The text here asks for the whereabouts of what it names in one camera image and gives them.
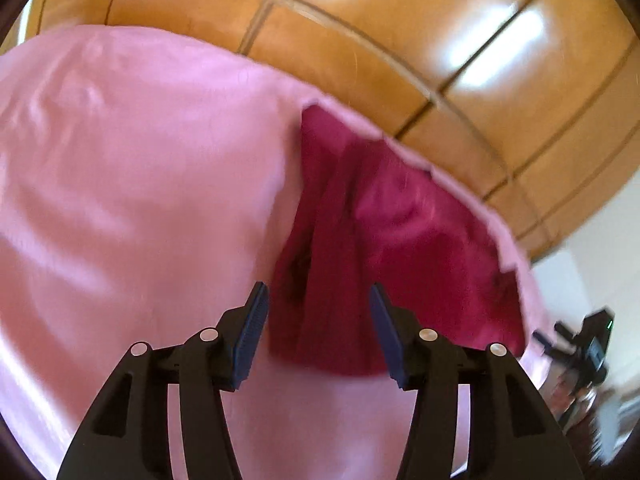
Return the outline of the person's right hand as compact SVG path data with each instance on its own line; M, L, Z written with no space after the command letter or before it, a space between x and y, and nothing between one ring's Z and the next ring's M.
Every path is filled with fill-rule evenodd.
M564 432L580 424L597 400L597 388L593 384L580 389L576 386L575 372L552 364L540 388L542 398Z

